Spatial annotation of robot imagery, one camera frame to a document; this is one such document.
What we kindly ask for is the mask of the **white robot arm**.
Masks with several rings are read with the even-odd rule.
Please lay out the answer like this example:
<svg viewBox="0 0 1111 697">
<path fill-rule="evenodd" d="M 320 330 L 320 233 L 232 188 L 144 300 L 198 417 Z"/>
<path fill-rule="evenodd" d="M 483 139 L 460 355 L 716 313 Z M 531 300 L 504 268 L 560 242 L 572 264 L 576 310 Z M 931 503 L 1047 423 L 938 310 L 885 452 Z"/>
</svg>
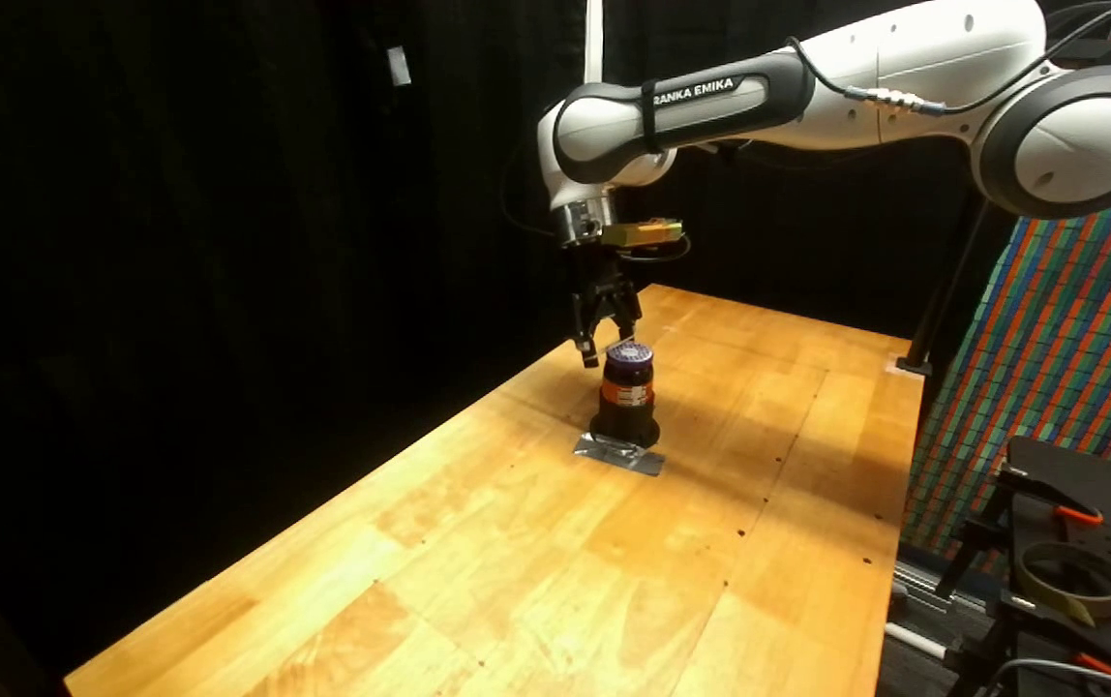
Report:
<svg viewBox="0 0 1111 697">
<path fill-rule="evenodd" d="M 976 188 L 1018 217 L 1111 205 L 1111 66 L 1060 66 L 1037 0 L 913 0 L 766 55 L 638 84 L 585 80 L 538 120 L 560 236 L 592 258 L 572 344 L 629 330 L 611 195 L 658 182 L 683 146 L 858 151 L 902 139 L 966 146 Z"/>
</svg>

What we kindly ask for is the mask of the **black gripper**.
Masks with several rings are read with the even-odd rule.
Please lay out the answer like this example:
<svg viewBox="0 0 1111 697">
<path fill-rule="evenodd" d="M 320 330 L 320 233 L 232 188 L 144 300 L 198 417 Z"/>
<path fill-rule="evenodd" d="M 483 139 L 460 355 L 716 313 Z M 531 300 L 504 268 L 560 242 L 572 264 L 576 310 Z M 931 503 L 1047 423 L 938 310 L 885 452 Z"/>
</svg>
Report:
<svg viewBox="0 0 1111 697">
<path fill-rule="evenodd" d="M 600 364 L 597 322 L 615 316 L 622 340 L 638 340 L 643 310 L 636 277 L 628 275 L 615 248 L 585 242 L 569 251 L 572 288 L 572 347 L 585 366 Z"/>
</svg>

